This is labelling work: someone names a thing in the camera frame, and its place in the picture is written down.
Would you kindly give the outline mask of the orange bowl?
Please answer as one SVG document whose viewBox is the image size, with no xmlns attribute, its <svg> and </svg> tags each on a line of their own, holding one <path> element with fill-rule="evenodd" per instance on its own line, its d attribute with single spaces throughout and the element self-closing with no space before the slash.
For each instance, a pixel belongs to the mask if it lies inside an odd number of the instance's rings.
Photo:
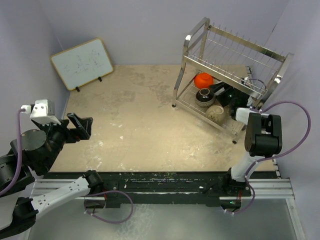
<svg viewBox="0 0 320 240">
<path fill-rule="evenodd" d="M 214 78 L 205 72 L 197 74 L 194 78 L 194 85 L 198 89 L 208 88 L 213 84 L 214 84 Z"/>
</svg>

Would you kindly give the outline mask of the black glossy bowl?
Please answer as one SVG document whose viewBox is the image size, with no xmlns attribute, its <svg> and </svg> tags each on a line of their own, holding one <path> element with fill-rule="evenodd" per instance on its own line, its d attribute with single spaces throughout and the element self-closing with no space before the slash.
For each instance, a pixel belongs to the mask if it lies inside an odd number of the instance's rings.
<svg viewBox="0 0 320 240">
<path fill-rule="evenodd" d="M 210 106 L 206 113 L 205 117 L 211 120 L 212 122 L 222 125 L 227 116 L 227 111 L 220 105 Z"/>
</svg>

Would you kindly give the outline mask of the beige bowl with dark rim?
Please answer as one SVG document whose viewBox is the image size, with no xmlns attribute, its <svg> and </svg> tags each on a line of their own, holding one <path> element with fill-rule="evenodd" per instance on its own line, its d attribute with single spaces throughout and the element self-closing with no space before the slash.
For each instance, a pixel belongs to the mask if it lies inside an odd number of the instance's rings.
<svg viewBox="0 0 320 240">
<path fill-rule="evenodd" d="M 215 101 L 216 96 L 209 88 L 201 88 L 195 95 L 195 103 L 202 108 L 212 106 Z"/>
</svg>

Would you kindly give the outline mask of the blue floral white bowl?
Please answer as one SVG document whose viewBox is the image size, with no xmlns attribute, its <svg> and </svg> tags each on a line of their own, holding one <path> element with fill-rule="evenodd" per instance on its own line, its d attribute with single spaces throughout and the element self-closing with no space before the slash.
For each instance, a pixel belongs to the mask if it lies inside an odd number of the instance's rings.
<svg viewBox="0 0 320 240">
<path fill-rule="evenodd" d="M 247 100 L 246 107 L 250 108 L 250 109 L 253 107 L 253 98 L 251 96 L 249 96 L 249 98 Z"/>
</svg>

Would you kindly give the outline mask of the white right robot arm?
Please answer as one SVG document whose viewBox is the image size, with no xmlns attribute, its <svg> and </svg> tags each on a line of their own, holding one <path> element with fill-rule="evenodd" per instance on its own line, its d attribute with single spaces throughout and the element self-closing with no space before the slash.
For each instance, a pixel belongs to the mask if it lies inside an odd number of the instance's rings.
<svg viewBox="0 0 320 240">
<path fill-rule="evenodd" d="M 250 96 L 226 83 L 209 86 L 221 106 L 229 106 L 229 115 L 246 127 L 244 157 L 231 167 L 222 180 L 222 190 L 228 196 L 249 186 L 247 181 L 260 165 L 260 160 L 282 150 L 282 122 L 278 115 L 265 114 L 250 106 Z"/>
</svg>

